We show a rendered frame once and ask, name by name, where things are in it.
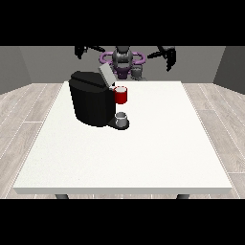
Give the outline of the small grey cup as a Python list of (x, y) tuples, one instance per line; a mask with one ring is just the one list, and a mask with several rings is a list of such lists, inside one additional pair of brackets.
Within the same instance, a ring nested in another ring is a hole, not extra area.
[(118, 112), (115, 115), (116, 126), (124, 127), (127, 124), (127, 115), (124, 112)]

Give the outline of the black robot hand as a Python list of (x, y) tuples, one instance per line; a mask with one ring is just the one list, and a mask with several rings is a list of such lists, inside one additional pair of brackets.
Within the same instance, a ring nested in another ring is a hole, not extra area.
[(174, 46), (158, 46), (158, 51), (147, 56), (148, 59), (162, 57), (167, 61), (167, 71), (169, 72), (171, 68), (176, 63), (177, 53)]
[(89, 49), (92, 49), (92, 50), (95, 50), (98, 52), (102, 52), (102, 53), (105, 52), (105, 50), (100, 46), (76, 46), (75, 47), (75, 56), (78, 59), (81, 59), (83, 54), (86, 53)]

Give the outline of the black coffee machine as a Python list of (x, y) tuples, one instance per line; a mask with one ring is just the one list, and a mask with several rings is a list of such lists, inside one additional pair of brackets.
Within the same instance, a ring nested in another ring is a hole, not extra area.
[(71, 75), (69, 87), (76, 117), (87, 125), (111, 126), (118, 130), (129, 127), (116, 126), (116, 105), (114, 83), (108, 87), (100, 73), (76, 71)]

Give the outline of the pale grey machine lid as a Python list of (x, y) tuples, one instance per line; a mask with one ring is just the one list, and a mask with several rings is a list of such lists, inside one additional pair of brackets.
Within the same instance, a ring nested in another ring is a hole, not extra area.
[(102, 75), (104, 82), (108, 87), (111, 87), (112, 84), (116, 81), (116, 78), (109, 66), (108, 63), (104, 63), (99, 67), (99, 72)]

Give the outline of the red pod holder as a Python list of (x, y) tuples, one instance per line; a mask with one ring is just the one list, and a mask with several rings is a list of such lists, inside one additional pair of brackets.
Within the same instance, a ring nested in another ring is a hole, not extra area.
[(124, 86), (117, 86), (114, 88), (115, 103), (124, 104), (127, 102), (127, 88)]

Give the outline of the small grey coffee pod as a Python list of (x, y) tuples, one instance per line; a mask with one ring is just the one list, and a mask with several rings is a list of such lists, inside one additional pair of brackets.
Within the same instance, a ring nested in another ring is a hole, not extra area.
[(131, 68), (131, 77), (139, 80), (142, 78), (143, 67), (141, 65), (134, 65)]

